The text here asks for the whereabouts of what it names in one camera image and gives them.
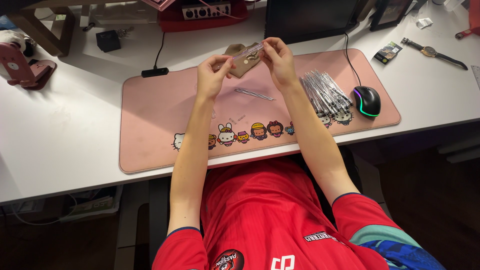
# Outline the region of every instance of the white desk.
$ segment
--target white desk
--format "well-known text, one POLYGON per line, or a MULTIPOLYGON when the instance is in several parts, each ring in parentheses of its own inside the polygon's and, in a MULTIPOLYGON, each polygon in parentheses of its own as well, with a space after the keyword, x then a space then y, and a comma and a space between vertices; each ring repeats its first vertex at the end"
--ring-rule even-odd
MULTIPOLYGON (((198 65, 214 53, 223 53, 230 44, 249 45, 262 40, 265 5, 264 1, 258 3, 254 15, 237 25, 167 33, 158 66, 180 70, 198 65)), ((428 3, 422 10, 429 13, 432 26, 420 30, 409 15, 397 27, 370 32, 364 21, 350 33, 349 47, 360 49, 367 59, 372 59, 390 40, 400 44, 407 37, 463 61, 468 67, 480 65, 480 37, 472 35, 460 41, 454 38, 455 33, 469 27, 465 9, 446 12, 428 3)), ((156 24, 135 27, 129 38, 121 40, 122 49, 109 53, 96 46, 95 33, 103 28, 88 33, 76 28, 66 58, 53 58, 37 48, 36 59, 52 59, 58 64, 41 91, 9 86, 0 77, 0 202, 171 174, 172 167, 126 175, 118 166, 122 83, 153 67, 162 37, 156 24)), ((471 70, 464 71, 401 46, 403 50, 388 65, 370 61, 401 114, 401 123, 339 135, 335 137, 337 143, 480 119, 480 91, 471 70)), ((345 37, 312 40, 290 48, 294 54, 344 49, 345 37)), ((209 165, 218 167, 298 150, 297 144, 256 150, 212 159, 209 165)))

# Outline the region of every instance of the desk mat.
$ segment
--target desk mat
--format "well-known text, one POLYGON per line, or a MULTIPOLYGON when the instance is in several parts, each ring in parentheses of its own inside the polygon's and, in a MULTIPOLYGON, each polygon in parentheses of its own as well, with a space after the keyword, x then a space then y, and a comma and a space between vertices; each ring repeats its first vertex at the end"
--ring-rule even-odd
MULTIPOLYGON (((355 102, 353 88, 358 86, 358 80, 345 53, 336 50, 297 55, 294 57, 297 75, 303 76, 313 69, 327 72, 355 102)), ((332 119, 321 117, 319 121, 332 135, 398 124, 400 114, 363 53, 348 49, 348 56, 362 84, 373 87, 380 95, 381 113, 369 119, 353 107, 351 114, 332 119)), ((119 160, 122 172, 142 172, 175 163, 195 100, 196 81, 197 68, 192 67, 164 76, 133 77, 123 83, 119 160)), ((208 141, 210 158, 297 141, 295 123, 291 122, 283 97, 263 63, 241 79, 225 79, 214 110, 216 117, 212 119, 208 141), (234 91, 237 87, 276 100, 238 93, 234 91)))

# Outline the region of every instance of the computer mouse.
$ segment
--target computer mouse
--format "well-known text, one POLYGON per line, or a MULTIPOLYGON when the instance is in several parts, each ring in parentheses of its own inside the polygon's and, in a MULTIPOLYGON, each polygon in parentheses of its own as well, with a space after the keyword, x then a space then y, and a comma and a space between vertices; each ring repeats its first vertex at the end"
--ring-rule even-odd
POLYGON ((357 109, 366 116, 378 116, 382 103, 380 96, 375 89, 368 86, 357 86, 353 89, 357 109))

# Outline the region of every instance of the red jersey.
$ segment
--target red jersey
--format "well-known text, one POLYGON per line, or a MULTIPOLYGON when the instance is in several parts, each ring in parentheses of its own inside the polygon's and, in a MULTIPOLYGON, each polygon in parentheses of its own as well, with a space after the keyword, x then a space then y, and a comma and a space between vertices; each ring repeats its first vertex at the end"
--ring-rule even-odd
POLYGON ((381 207, 361 194, 346 194, 333 212, 338 230, 322 213, 306 173, 286 158, 214 169, 202 198, 204 238, 197 228, 175 230, 153 269, 389 269, 378 251, 349 242, 372 224, 403 233, 381 207))

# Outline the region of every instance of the wristwatch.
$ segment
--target wristwatch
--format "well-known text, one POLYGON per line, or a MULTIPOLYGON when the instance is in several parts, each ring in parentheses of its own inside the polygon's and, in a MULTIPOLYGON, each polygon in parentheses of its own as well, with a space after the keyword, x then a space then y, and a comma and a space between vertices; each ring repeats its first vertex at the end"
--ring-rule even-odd
POLYGON ((443 60, 445 60, 445 61, 448 61, 448 62, 450 62, 450 63, 452 63, 452 64, 454 64, 454 65, 461 66, 464 70, 468 70, 468 67, 467 67, 464 63, 462 63, 462 62, 460 62, 460 61, 458 61, 458 60, 455 60, 455 59, 453 59, 453 58, 450 58, 450 57, 448 57, 448 56, 446 56, 446 55, 444 55, 444 54, 438 53, 438 52, 435 51, 435 49, 432 48, 432 47, 429 47, 429 46, 425 46, 425 47, 424 47, 424 46, 422 46, 422 45, 419 45, 419 44, 411 41, 411 40, 408 39, 408 38, 405 38, 405 37, 403 38, 402 43, 405 43, 405 44, 407 44, 407 45, 410 45, 410 46, 418 49, 420 52, 422 52, 422 53, 425 54, 426 56, 437 57, 437 58, 443 59, 443 60))

